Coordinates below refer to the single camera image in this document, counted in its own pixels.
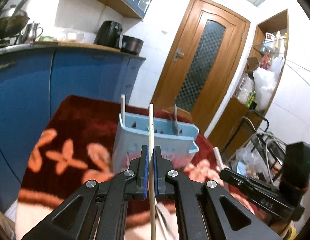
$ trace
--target kitchen counter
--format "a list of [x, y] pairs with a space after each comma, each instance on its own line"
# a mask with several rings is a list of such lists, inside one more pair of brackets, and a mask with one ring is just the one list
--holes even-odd
[[102, 50], [108, 51], [111, 53], [121, 54], [123, 56], [131, 57], [131, 58], [138, 58], [141, 60], [145, 60], [146, 58], [135, 56], [132, 54], [121, 52], [120, 49], [115, 49], [111, 47], [90, 44], [90, 43], [75, 43], [75, 42], [51, 42], [51, 41], [36, 41], [34, 44], [20, 44], [15, 46], [8, 46], [5, 48], [0, 49], [0, 55], [6, 53], [12, 53], [22, 50], [29, 50], [29, 49], [45, 49], [45, 48], [82, 48], [82, 49], [93, 49], [93, 50]]

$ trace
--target metal screw head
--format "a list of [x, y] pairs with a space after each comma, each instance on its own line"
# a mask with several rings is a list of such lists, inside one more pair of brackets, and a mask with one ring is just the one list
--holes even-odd
[[213, 180], [209, 180], [206, 185], [210, 188], [215, 188], [217, 186], [217, 183]]
[[168, 175], [171, 176], [171, 177], [176, 177], [178, 175], [178, 172], [172, 170], [172, 171], [168, 172]]
[[127, 171], [124, 171], [124, 175], [126, 177], [132, 177], [134, 175], [134, 172], [131, 170], [127, 170]]
[[89, 180], [88, 182], [86, 182], [86, 186], [87, 187], [95, 187], [96, 186], [96, 181]]

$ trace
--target plastic bag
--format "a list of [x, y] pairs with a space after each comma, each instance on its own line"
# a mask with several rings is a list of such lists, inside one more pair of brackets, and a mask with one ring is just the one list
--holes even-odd
[[254, 150], [251, 152], [249, 147], [236, 150], [236, 158], [231, 163], [233, 171], [247, 177], [258, 179], [258, 173], [263, 173], [266, 181], [269, 182], [268, 170], [261, 155]]
[[280, 75], [283, 64], [284, 64], [284, 58], [282, 58], [281, 56], [276, 57], [272, 61], [269, 71], [274, 72], [276, 80], [278, 79], [278, 76]]
[[277, 78], [274, 72], [263, 68], [257, 68], [253, 72], [253, 77], [255, 81], [256, 110], [264, 110], [272, 97]]
[[235, 97], [243, 105], [246, 104], [246, 101], [254, 89], [254, 81], [249, 78], [247, 73], [244, 73], [241, 77], [239, 85], [236, 88]]

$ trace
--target metal teapot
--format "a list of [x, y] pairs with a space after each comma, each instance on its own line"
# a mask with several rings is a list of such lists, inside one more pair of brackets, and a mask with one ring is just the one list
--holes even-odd
[[[20, 33], [19, 35], [19, 44], [23, 43], [34, 43], [34, 41], [42, 35], [44, 29], [42, 27], [38, 27], [39, 23], [29, 23], [26, 26], [25, 33]], [[42, 32], [37, 35], [37, 29], [42, 29]]]

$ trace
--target light blue plastic container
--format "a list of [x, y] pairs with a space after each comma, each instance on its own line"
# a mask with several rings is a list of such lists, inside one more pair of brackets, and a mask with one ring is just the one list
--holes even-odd
[[[112, 156], [115, 174], [126, 170], [127, 162], [140, 157], [142, 145], [148, 145], [148, 124], [148, 116], [125, 113], [124, 126], [119, 114]], [[162, 157], [171, 160], [176, 169], [186, 166], [199, 151], [195, 143], [198, 128], [194, 124], [178, 122], [178, 130], [182, 130], [182, 133], [176, 136], [173, 134], [172, 121], [154, 118], [154, 145], [160, 146]]]

